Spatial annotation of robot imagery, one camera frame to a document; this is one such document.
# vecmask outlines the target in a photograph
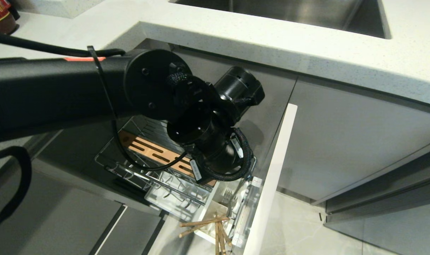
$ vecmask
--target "metal rack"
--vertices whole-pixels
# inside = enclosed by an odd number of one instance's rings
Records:
[[[157,121],[148,119],[144,116],[135,116],[130,118],[121,130],[126,130],[139,137],[151,140],[154,143],[166,147],[176,153],[182,153],[184,150],[178,144],[173,142],[167,135],[165,121]],[[143,166],[154,167],[158,164],[149,158],[131,152],[133,158],[137,163]],[[159,193],[163,199],[174,199],[178,204],[174,207],[180,209],[176,212],[184,218],[191,218],[193,211],[204,206],[211,191],[212,187],[207,185],[199,185],[190,176],[186,176],[178,171],[168,168],[163,171],[144,171],[134,169],[117,151],[113,139],[97,153],[95,162],[103,166],[106,171],[123,178],[134,187],[147,192],[146,199],[151,197],[151,194]]]

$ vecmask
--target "stainless steel sink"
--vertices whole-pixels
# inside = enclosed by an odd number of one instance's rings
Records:
[[[177,4],[243,13],[389,39],[380,0],[178,0]]]

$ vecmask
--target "kitchen counter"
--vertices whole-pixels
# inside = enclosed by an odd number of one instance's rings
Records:
[[[105,0],[73,19],[21,13],[14,35],[64,47],[125,50],[150,38],[430,104],[430,0],[382,2],[391,39],[167,0]],[[0,58],[20,56],[56,55],[0,45]]]

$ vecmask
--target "bottle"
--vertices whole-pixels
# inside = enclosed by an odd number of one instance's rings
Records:
[[[0,0],[0,33],[11,34],[17,28],[14,16],[9,12],[11,4]]]

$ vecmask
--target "cabinet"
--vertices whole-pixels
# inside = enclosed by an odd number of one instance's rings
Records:
[[[430,151],[430,107],[299,77],[279,186],[315,204]]]

